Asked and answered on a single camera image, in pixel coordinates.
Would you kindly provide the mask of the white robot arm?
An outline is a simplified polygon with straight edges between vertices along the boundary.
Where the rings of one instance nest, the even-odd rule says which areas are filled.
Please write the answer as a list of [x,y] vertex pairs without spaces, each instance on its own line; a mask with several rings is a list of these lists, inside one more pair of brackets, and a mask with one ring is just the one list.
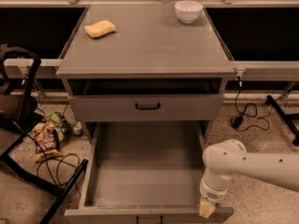
[[299,191],[299,155],[249,153],[238,140],[230,139],[205,148],[205,171],[200,181],[199,216],[210,218],[222,203],[233,174]]

